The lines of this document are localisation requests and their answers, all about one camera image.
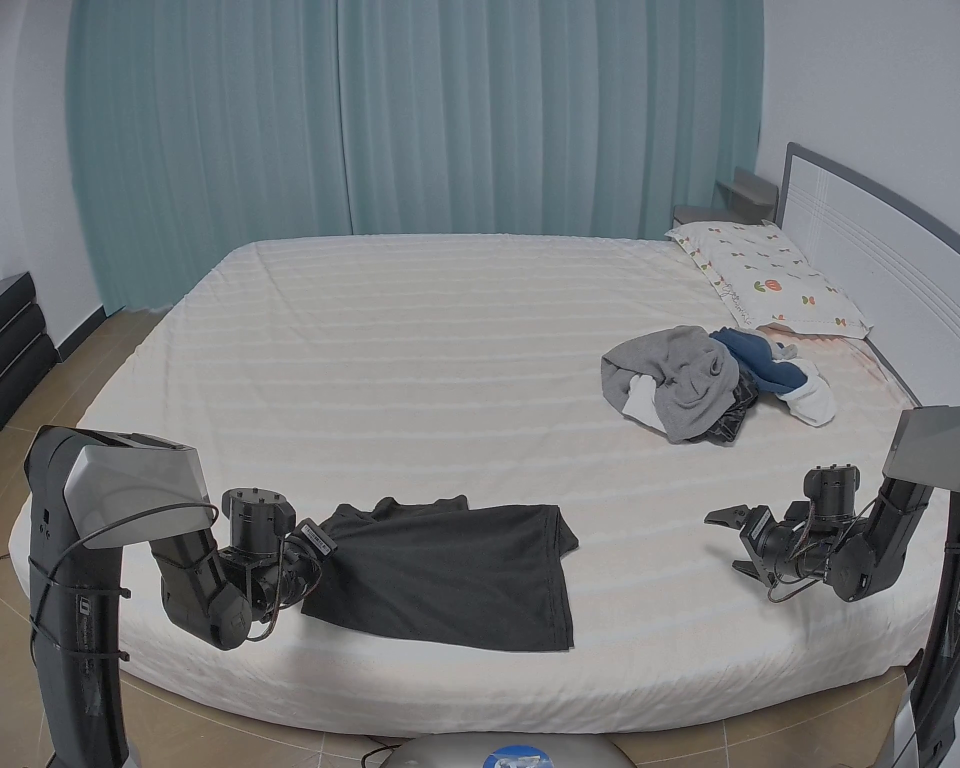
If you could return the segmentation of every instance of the mattress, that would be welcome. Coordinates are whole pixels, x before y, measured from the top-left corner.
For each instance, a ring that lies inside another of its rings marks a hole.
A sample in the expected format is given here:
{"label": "mattress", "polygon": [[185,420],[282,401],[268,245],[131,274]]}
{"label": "mattress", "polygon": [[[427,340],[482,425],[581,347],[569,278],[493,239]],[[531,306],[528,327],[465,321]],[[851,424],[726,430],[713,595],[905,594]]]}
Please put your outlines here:
{"label": "mattress", "polygon": [[[575,647],[501,653],[397,640],[284,612],[219,652],[174,627],[146,544],[129,547],[126,669],[190,699],[334,732],[624,732],[717,720],[878,675],[924,645],[946,499],[896,585],[772,605],[730,567],[713,509],[782,514],[815,465],[857,464],[865,504],[908,401],[857,342],[796,343],[833,388],[813,428],[762,398],[731,446],[671,445],[600,391],[600,356],[675,324],[731,316],[666,242],[416,235],[262,242],[231,253],[120,368],[81,425],[199,449],[213,498],[285,493],[300,517],[379,498],[465,493],[473,507],[559,504]],[[29,524],[11,551],[26,583]],[[221,545],[228,524],[214,528]]]}

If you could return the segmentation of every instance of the floor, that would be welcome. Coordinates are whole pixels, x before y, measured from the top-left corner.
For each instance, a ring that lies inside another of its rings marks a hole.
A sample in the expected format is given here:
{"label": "floor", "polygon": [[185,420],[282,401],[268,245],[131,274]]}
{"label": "floor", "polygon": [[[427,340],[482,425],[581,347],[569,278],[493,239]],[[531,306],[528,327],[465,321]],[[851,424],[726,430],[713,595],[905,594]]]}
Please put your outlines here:
{"label": "floor", "polygon": [[[33,433],[45,423],[74,426],[160,318],[146,312],[109,318],[0,431],[0,554],[27,498],[22,466]],[[53,751],[27,651],[28,613],[10,560],[0,561],[0,768],[43,768]],[[364,736],[290,729],[203,707],[130,676],[122,687],[127,731],[145,768],[360,768],[360,757],[378,746]],[[895,668],[722,722],[612,740],[637,765],[658,768],[867,768],[904,688]]]}

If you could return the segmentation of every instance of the black garment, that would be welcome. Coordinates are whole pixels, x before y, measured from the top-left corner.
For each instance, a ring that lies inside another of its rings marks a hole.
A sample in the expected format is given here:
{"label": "black garment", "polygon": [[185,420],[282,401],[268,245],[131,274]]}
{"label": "black garment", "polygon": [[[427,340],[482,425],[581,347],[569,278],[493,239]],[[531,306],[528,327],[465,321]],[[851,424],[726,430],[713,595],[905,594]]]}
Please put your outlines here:
{"label": "black garment", "polygon": [[467,498],[372,512],[341,504],[337,542],[302,612],[372,635],[496,651],[565,651],[573,621],[560,557],[577,538],[560,508],[468,508]]}
{"label": "black garment", "polygon": [[740,380],[733,388],[733,405],[724,411],[706,432],[690,438],[691,443],[701,440],[710,440],[714,443],[732,443],[740,431],[743,420],[747,418],[747,411],[754,406],[760,392],[749,369],[740,364]]}

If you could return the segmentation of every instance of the floral pillowcase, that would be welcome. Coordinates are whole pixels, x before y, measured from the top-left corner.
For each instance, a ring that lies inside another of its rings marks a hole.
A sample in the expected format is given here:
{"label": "floral pillowcase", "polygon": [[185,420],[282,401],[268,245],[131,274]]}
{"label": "floral pillowcase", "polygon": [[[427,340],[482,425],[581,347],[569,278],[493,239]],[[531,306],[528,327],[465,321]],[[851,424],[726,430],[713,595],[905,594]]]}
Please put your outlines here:
{"label": "floral pillowcase", "polygon": [[870,326],[774,224],[694,222],[666,233],[693,258],[737,323],[862,339]]}

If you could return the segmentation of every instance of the blue sticker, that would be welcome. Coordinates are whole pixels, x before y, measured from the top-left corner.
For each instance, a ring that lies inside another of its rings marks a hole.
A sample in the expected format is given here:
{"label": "blue sticker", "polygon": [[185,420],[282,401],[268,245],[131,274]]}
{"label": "blue sticker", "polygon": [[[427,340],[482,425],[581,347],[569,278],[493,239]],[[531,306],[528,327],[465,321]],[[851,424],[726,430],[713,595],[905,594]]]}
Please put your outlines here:
{"label": "blue sticker", "polygon": [[553,762],[536,747],[513,744],[500,747],[484,760],[483,768],[553,768]]}

